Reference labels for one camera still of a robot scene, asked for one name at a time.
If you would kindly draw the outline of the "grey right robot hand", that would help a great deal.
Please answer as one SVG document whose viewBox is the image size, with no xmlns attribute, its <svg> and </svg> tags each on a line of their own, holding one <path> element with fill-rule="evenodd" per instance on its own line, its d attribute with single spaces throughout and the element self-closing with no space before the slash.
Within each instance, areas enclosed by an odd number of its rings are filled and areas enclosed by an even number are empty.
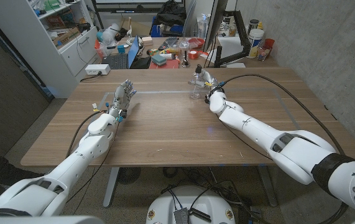
<svg viewBox="0 0 355 224">
<path fill-rule="evenodd" d="M 218 83 L 217 79 L 215 79 L 214 76 L 203 68 L 201 71 L 197 69 L 193 73 L 193 79 L 189 81 L 188 84 L 194 86 L 193 90 L 189 94 L 190 98 L 193 100 L 199 100 L 202 98 L 205 100 L 205 103 L 209 103 L 210 97 L 214 93 L 224 93 L 224 90 Z"/>
</svg>

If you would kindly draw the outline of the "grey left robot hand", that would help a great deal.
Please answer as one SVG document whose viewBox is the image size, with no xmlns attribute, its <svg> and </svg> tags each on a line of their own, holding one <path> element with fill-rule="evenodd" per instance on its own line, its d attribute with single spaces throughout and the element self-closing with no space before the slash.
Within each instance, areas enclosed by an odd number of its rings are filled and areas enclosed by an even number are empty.
<svg viewBox="0 0 355 224">
<path fill-rule="evenodd" d="M 130 100 L 136 92 L 136 90 L 133 90 L 133 82 L 130 80 L 122 82 L 114 92 L 114 99 L 108 114 L 115 118 L 119 116 L 126 118 Z"/>
</svg>

